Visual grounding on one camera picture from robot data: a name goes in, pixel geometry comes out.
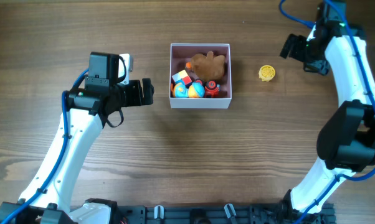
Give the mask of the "multicolour puzzle cube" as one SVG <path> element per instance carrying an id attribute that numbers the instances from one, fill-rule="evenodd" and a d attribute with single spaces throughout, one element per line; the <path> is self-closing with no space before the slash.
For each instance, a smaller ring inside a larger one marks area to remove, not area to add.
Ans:
<path id="1" fill-rule="evenodd" d="M 182 83 L 185 86 L 189 86 L 192 83 L 191 77 L 188 75 L 186 70 L 181 70 L 171 76 L 172 81 L 175 84 Z"/>

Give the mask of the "blue orange duck toy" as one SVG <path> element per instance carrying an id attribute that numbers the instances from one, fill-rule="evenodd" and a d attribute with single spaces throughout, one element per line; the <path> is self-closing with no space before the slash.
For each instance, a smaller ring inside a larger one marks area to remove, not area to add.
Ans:
<path id="1" fill-rule="evenodd" d="M 189 88 L 182 83 L 178 83 L 172 89 L 174 98 L 203 98 L 204 94 L 204 87 L 196 82 L 192 83 Z"/>

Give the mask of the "yellow round toy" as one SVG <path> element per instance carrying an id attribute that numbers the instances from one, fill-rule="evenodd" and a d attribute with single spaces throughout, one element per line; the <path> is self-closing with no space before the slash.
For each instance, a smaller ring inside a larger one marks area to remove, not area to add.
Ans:
<path id="1" fill-rule="evenodd" d="M 269 82 L 275 76 L 275 69 L 271 65 L 263 65 L 259 70 L 259 78 L 263 82 Z"/>

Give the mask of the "red toy fire truck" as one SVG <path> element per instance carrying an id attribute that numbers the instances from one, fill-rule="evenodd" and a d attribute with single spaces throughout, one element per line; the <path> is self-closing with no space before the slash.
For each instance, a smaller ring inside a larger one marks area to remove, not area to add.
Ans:
<path id="1" fill-rule="evenodd" d="M 220 92 L 220 85 L 217 84 L 214 80 L 210 80 L 208 82 L 204 82 L 201 79 L 196 79 L 194 81 L 204 87 L 204 98 L 217 98 Z"/>

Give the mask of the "brown plush toy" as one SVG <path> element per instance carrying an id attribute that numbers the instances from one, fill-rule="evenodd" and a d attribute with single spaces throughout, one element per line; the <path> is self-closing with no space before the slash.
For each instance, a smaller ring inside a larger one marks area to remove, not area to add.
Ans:
<path id="1" fill-rule="evenodd" d="M 215 56 L 213 51 L 209 51 L 206 55 L 196 54 L 186 63 L 185 68 L 192 70 L 205 82 L 221 80 L 225 74 L 225 56 Z"/>

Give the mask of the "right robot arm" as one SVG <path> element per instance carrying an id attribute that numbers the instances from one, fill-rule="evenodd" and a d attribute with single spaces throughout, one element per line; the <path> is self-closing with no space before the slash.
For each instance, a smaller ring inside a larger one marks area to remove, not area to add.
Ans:
<path id="1" fill-rule="evenodd" d="M 318 134 L 315 163 L 275 211 L 280 222 L 314 223 L 344 181 L 375 175 L 375 81 L 364 30 L 348 23 L 345 10 L 344 1 L 322 1 L 316 20 L 306 23 L 309 36 L 289 35 L 280 53 L 302 62 L 306 72 L 332 72 L 339 103 Z"/>

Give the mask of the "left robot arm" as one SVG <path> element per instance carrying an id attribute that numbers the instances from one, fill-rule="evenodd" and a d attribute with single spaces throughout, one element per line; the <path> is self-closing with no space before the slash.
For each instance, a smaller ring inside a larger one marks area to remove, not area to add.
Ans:
<path id="1" fill-rule="evenodd" d="M 92 52 L 89 65 L 61 96 L 62 114 L 52 144 L 16 203 L 3 202 L 0 223 L 126 223 L 115 201 L 90 198 L 75 210 L 71 197 L 82 165 L 108 117 L 123 108 L 153 104 L 149 78 L 130 80 L 130 54 Z"/>

